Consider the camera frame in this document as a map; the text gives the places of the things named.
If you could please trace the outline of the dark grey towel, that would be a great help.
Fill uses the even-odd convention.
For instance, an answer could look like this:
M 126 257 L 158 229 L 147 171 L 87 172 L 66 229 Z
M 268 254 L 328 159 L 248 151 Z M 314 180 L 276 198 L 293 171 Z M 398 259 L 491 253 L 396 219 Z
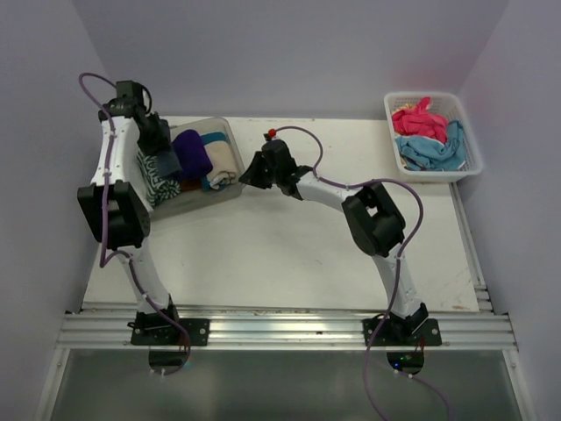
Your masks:
M 173 149 L 163 150 L 156 155 L 158 174 L 167 180 L 176 180 L 181 174 L 181 164 Z

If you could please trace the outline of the purple towel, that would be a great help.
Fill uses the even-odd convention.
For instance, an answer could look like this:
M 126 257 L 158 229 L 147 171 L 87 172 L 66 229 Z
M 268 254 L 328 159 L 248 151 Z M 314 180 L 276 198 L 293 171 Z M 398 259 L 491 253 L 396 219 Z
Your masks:
M 204 178 L 212 169 L 201 135 L 192 129 L 180 132 L 172 147 L 181 166 L 177 181 L 195 181 Z

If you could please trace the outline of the clear plastic tray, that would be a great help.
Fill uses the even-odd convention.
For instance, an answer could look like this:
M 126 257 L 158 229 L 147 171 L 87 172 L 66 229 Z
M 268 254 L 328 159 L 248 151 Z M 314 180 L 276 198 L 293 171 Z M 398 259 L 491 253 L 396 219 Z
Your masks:
M 245 171 L 245 166 L 242 162 L 231 127 L 225 119 L 205 118 L 188 124 L 174 125 L 171 128 L 172 142 L 180 132 L 188 129 L 197 131 L 201 135 L 201 137 L 203 134 L 211 132 L 224 133 L 231 145 L 231 150 L 237 162 L 238 178 L 242 175 L 242 173 Z M 241 195 L 242 188 L 243 185 L 237 181 L 235 184 L 227 186 L 222 190 L 204 190 L 180 193 L 177 197 L 167 200 L 157 207 L 153 208 L 149 204 L 149 213 L 151 214 L 152 220 L 179 215 L 181 213 L 201 209 L 206 206 L 211 206 L 213 204 L 231 200 L 232 198 Z

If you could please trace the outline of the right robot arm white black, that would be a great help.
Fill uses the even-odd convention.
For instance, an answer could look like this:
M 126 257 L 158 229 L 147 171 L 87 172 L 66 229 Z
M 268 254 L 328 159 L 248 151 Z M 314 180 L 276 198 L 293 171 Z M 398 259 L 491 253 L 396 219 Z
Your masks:
M 381 182 L 352 188 L 324 181 L 313 168 L 297 165 L 282 140 L 273 140 L 256 152 L 239 181 L 258 189 L 277 187 L 285 196 L 341 211 L 355 245 L 373 259 L 380 274 L 392 337 L 407 345 L 421 335 L 429 313 L 417 295 L 401 249 L 407 244 L 406 221 Z

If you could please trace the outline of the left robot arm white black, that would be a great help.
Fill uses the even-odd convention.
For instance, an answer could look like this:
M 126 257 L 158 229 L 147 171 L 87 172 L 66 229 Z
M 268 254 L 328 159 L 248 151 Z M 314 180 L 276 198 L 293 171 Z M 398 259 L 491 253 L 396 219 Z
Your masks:
M 149 247 L 153 207 L 137 163 L 141 130 L 132 117 L 112 117 L 102 110 L 99 118 L 99 160 L 89 185 L 77 190 L 78 203 L 100 244 L 99 266 L 118 260 L 126 273 L 137 302 L 133 328 L 173 344 L 181 336 L 182 323 Z

